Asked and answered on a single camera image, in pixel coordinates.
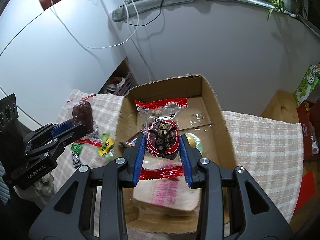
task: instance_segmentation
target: green leaf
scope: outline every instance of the green leaf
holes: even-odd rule
[[[282,13],[284,13],[285,9],[284,9],[284,2],[282,1]]]
[[[268,16],[267,16],[267,20],[269,20],[270,16],[271,16],[271,13],[274,11],[274,8],[271,8],[269,11],[268,11]]]

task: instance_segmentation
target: clear plastic wrapper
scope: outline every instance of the clear plastic wrapper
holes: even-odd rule
[[[99,131],[96,125],[91,102],[96,95],[91,95],[81,99],[70,100],[67,102],[67,108],[70,118],[73,119],[73,124],[83,124],[88,133],[87,138],[98,138]]]
[[[94,145],[96,147],[102,147],[102,140],[100,139],[95,139],[95,138],[86,138],[86,137],[83,137],[79,140],[76,140],[77,143],[81,143],[81,144],[84,144],[84,143],[88,143],[88,144],[91,144],[91,145]]]
[[[141,117],[146,120],[146,153],[140,179],[183,175],[179,158],[177,115],[188,106],[188,99],[135,101],[135,103]]]
[[[196,148],[200,151],[202,154],[202,143],[201,140],[198,136],[196,136],[194,133],[185,133],[188,139],[188,143],[190,144],[191,147]]]
[[[312,155],[319,154],[319,142],[317,140],[316,131],[312,123],[309,121],[311,129]]]
[[[146,133],[146,128],[142,128],[139,132],[137,132],[135,135],[133,135],[131,138],[129,138],[126,142],[119,142],[119,145],[122,148],[129,148],[132,147],[136,144],[136,141],[138,139],[139,134],[145,134]]]

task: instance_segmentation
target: wrapped snack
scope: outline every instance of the wrapped snack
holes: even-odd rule
[[[317,155],[319,153],[319,142],[317,140],[316,131],[312,123],[309,121],[311,130],[311,142],[312,142],[312,155]]]
[[[103,155],[104,159],[109,163],[116,158],[114,149],[110,149],[106,154]]]
[[[160,179],[181,176],[179,160],[179,127],[177,115],[188,106],[187,98],[164,99],[155,102],[135,101],[146,120],[146,150],[140,179]]]
[[[191,147],[196,148],[202,154],[202,143],[198,136],[193,133],[185,133]]]
[[[90,101],[96,95],[91,95],[86,98],[70,100],[67,102],[70,118],[73,119],[73,124],[83,124],[87,130],[88,138],[99,137],[98,127],[96,125]]]
[[[107,154],[114,145],[113,139],[110,137],[110,134],[103,133],[100,137],[100,140],[103,142],[102,146],[98,148],[98,153],[100,156]]]
[[[76,143],[80,143],[80,144],[88,143],[96,147],[102,147],[102,144],[103,144],[101,139],[86,138],[86,137],[76,140]]]
[[[136,144],[136,141],[138,139],[139,134],[145,134],[146,129],[142,128],[139,132],[137,132],[134,136],[132,136],[130,139],[128,139],[126,142],[119,142],[119,145],[123,148],[129,148]]]

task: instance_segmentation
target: checkered cloth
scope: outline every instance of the checkered cloth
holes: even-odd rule
[[[74,90],[69,100],[86,97]],[[108,132],[114,138],[117,119],[123,97],[99,94],[92,102],[93,114],[100,132]],[[232,138],[238,165],[244,166],[265,190],[285,219],[290,222],[298,199],[302,169],[303,141],[300,124],[273,121],[247,114],[223,111],[229,133]],[[67,107],[61,110],[57,123],[70,118]],[[84,145],[80,155],[82,164],[91,168],[104,166],[103,157],[97,154],[96,147]],[[52,171],[56,190],[70,178],[75,169],[72,164],[70,146],[57,160],[58,166]],[[100,188],[97,191],[96,206],[100,206]],[[99,234],[99,214],[95,214],[94,234]],[[128,228],[129,239],[179,239],[169,234],[150,234]],[[194,238],[187,234],[184,240]]]

